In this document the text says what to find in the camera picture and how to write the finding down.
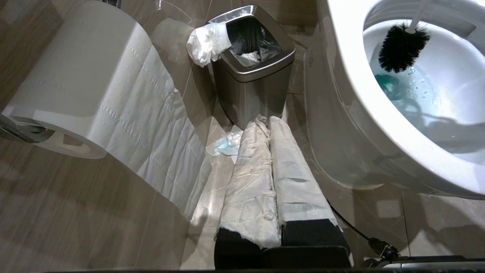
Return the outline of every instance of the toilet paper roll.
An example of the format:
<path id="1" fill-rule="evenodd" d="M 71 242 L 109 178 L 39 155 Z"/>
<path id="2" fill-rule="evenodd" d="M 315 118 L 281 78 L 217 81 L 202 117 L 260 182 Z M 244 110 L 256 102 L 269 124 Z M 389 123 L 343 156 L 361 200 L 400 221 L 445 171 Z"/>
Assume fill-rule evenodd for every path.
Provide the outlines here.
<path id="1" fill-rule="evenodd" d="M 209 174 L 148 34 L 102 2 L 84 2 L 65 21 L 3 114 L 54 130 L 37 144 L 43 148 L 83 158 L 110 153 L 189 216 Z"/>

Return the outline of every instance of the toilet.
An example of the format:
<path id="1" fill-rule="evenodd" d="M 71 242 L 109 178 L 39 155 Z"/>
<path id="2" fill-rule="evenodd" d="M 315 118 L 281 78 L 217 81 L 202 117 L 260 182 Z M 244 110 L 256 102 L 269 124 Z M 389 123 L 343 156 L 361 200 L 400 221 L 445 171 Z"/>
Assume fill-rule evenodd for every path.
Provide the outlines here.
<path id="1" fill-rule="evenodd" d="M 485 0 L 433 0 L 420 23 L 432 38 L 419 59 L 387 73 L 377 62 L 387 30 L 409 22 L 419 3 L 317 0 L 305 55 L 313 156 L 348 188 L 387 183 L 485 199 Z M 383 79 L 393 79 L 394 93 Z"/>

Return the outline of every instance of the black cable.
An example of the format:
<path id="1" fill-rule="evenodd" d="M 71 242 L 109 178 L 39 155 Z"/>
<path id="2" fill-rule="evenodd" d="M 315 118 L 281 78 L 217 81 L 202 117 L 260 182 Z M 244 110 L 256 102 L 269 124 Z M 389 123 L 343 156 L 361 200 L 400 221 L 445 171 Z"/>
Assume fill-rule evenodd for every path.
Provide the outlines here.
<path id="1" fill-rule="evenodd" d="M 369 241 L 369 237 L 365 236 L 365 234 L 363 234 L 362 232 L 360 232 L 358 229 L 356 229 L 356 227 L 354 227 L 353 225 L 351 225 L 342 215 L 340 215 L 340 213 L 332 206 L 332 204 L 328 201 L 327 199 L 327 202 L 328 204 L 330 205 L 330 208 L 332 208 L 332 211 L 342 220 L 344 221 L 344 223 L 352 228 L 355 232 L 357 232 L 359 235 L 361 235 L 364 239 L 366 239 L 367 241 Z"/>

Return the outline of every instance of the toilet paper holder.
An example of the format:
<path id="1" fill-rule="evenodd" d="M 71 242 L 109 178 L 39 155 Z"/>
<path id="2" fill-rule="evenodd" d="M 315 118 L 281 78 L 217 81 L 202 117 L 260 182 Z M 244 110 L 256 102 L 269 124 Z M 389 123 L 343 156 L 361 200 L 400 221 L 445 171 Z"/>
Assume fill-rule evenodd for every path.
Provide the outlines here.
<path id="1" fill-rule="evenodd" d="M 44 142 L 55 131 L 32 122 L 13 122 L 0 114 L 0 137 L 25 143 Z"/>

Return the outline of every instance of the toilet brush handle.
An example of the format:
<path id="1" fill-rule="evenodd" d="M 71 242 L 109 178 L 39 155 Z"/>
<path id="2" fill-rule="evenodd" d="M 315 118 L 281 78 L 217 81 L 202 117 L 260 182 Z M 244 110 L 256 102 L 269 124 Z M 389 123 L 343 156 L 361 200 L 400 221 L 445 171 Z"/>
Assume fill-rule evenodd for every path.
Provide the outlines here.
<path id="1" fill-rule="evenodd" d="M 414 14 L 413 21 L 411 22 L 411 25 L 406 29 L 406 32 L 408 33 L 415 33 L 416 32 L 416 27 L 418 26 L 418 23 L 421 21 L 421 18 L 423 17 L 424 10 L 426 7 L 431 3 L 432 0 L 422 0 L 418 10 L 416 11 L 416 14 Z"/>

